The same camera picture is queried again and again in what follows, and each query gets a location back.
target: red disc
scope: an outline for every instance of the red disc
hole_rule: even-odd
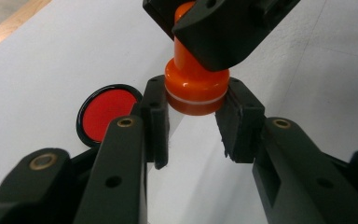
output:
[[[103,141],[110,121],[129,115],[136,98],[128,91],[115,89],[97,95],[83,116],[83,130],[94,141]]]

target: wooden edge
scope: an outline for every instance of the wooden edge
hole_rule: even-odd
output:
[[[49,2],[51,0],[30,0],[7,20],[0,23],[0,43]]]

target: white table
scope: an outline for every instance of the white table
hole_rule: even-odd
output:
[[[75,128],[85,99],[114,83],[143,92],[171,57],[142,1],[52,1],[0,44],[0,182],[32,151],[88,149]],[[358,149],[358,1],[302,0],[231,75],[322,151],[347,161]],[[149,173],[149,222],[267,223],[252,165],[224,157],[213,115],[171,117],[169,164]]]

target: black ring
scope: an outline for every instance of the black ring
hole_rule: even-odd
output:
[[[114,84],[114,85],[109,85],[109,86],[105,86],[103,88],[100,88],[99,90],[95,91],[91,96],[89,96],[89,98],[87,98],[87,100],[84,102],[84,104],[80,107],[80,110],[77,114],[77,119],[76,119],[76,132],[77,132],[77,136],[79,136],[80,140],[87,145],[88,147],[97,147],[98,145],[101,144],[101,142],[92,140],[84,131],[83,128],[83,117],[84,117],[84,113],[87,109],[87,107],[89,106],[89,104],[97,97],[99,96],[101,93],[104,93],[106,91],[111,91],[111,90],[123,90],[123,91],[127,91],[129,92],[133,97],[135,97],[136,102],[141,102],[142,101],[142,94],[136,90],[135,88],[133,88],[132,86],[129,85],[125,85],[125,84]]]

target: orange plastic object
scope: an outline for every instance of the orange plastic object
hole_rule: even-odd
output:
[[[194,2],[177,8],[178,21]],[[177,39],[174,39],[174,57],[165,67],[165,88],[170,105],[188,115],[207,115],[218,110],[223,103],[229,80],[228,69],[210,72]]]

